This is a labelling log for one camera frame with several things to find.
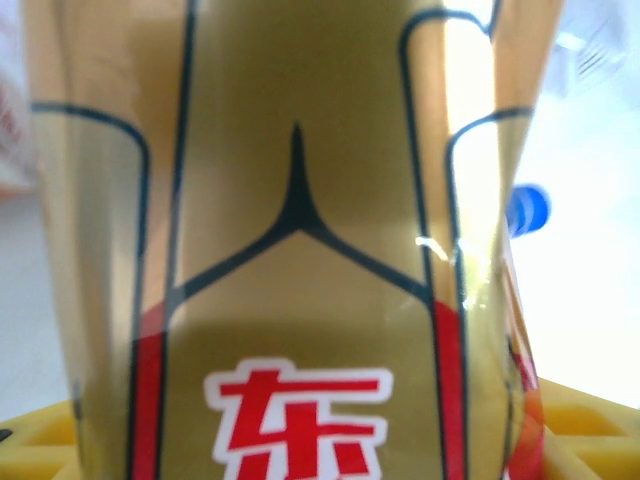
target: red stripe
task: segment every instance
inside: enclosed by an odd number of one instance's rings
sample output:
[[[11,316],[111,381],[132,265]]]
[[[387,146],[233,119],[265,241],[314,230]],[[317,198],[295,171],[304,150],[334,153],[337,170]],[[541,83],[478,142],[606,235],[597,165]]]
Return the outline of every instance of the red stripe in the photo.
[[[133,479],[155,480],[162,378],[164,302],[140,321],[136,361]]]
[[[447,480],[464,480],[466,446],[460,318],[456,312],[439,302],[436,302],[435,310]]]

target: food package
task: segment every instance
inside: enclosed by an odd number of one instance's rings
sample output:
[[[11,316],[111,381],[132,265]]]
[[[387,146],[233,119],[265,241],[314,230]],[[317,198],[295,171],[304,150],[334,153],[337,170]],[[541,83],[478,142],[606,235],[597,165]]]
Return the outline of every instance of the food package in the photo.
[[[25,4],[86,478],[539,478],[505,216],[559,1]]]

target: red chinese character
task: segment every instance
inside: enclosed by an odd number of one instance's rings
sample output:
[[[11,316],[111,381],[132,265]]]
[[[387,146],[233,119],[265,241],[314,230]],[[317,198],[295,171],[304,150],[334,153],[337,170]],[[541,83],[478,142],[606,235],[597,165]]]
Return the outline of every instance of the red chinese character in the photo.
[[[213,458],[224,480],[380,479],[379,417],[333,415],[331,404],[383,403],[388,370],[298,370],[282,359],[241,362],[205,381],[209,407],[222,411]]]

